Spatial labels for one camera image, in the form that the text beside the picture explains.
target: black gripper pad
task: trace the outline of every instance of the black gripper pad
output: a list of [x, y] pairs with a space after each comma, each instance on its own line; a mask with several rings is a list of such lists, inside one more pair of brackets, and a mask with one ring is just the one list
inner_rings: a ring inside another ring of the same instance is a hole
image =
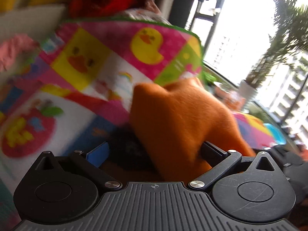
[[220, 230], [295, 231], [287, 220], [246, 224], [217, 210], [208, 195], [190, 191], [180, 182], [130, 182], [105, 193], [98, 206], [76, 221], [59, 225], [22, 221], [15, 231]]

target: white plant pot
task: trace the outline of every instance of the white plant pot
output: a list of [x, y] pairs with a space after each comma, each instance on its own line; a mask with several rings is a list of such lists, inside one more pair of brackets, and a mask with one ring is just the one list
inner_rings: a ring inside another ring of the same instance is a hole
[[238, 94], [246, 99], [246, 102], [243, 106], [244, 108], [248, 102], [252, 101], [256, 97], [258, 91], [248, 85], [244, 80], [241, 80], [240, 86], [238, 87]]

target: cartoon mat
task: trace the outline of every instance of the cartoon mat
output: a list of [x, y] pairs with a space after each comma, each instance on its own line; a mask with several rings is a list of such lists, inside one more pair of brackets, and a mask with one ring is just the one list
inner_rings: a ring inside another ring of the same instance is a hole
[[3, 231], [18, 219], [4, 199], [42, 151], [95, 148], [128, 122], [136, 83], [165, 85], [202, 69], [196, 35], [152, 22], [67, 22], [41, 49], [0, 94]]

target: red cloth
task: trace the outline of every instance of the red cloth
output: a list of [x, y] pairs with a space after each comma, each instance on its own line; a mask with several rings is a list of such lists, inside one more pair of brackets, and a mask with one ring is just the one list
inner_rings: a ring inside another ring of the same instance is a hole
[[72, 18], [112, 16], [134, 3], [135, 0], [72, 0], [69, 14]]

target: orange cloth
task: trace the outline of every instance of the orange cloth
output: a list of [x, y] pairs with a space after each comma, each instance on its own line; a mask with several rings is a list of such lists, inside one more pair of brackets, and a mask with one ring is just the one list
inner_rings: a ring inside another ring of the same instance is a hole
[[255, 156], [231, 111], [204, 90], [198, 78], [164, 88], [153, 83], [137, 85], [130, 124], [166, 181], [186, 184], [211, 168], [199, 154], [204, 141]]

